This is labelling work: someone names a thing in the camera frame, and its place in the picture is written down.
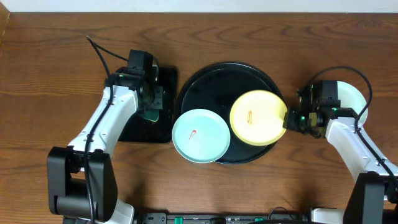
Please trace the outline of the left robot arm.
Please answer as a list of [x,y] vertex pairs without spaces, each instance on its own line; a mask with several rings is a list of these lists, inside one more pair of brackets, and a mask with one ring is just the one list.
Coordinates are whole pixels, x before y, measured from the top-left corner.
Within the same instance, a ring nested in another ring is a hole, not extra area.
[[47,156],[49,210],[71,222],[133,223],[134,207],[118,199],[111,158],[140,107],[153,104],[158,61],[130,63],[105,80],[101,101],[78,136]]

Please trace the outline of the yellow plate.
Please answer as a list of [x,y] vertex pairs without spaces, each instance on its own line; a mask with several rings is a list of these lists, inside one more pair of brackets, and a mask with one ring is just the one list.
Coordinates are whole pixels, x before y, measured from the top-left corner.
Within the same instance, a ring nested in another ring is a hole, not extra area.
[[241,95],[232,105],[229,122],[233,133],[252,146],[266,146],[278,141],[286,132],[283,127],[287,106],[276,94],[253,90]]

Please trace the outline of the green yellow sponge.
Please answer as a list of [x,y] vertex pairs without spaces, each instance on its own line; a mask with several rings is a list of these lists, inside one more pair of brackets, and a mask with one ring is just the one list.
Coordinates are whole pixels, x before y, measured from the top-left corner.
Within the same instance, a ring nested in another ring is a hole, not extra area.
[[160,117],[159,110],[144,110],[139,112],[139,116],[145,120],[156,123]]

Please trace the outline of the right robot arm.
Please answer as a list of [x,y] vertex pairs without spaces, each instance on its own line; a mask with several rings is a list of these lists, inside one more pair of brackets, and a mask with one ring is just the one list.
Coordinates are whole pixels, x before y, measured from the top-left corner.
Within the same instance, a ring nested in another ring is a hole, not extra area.
[[324,138],[338,152],[355,182],[345,209],[315,208],[312,223],[397,223],[397,166],[366,133],[361,117],[368,102],[355,87],[312,85],[298,92],[300,103],[285,114],[284,127]]

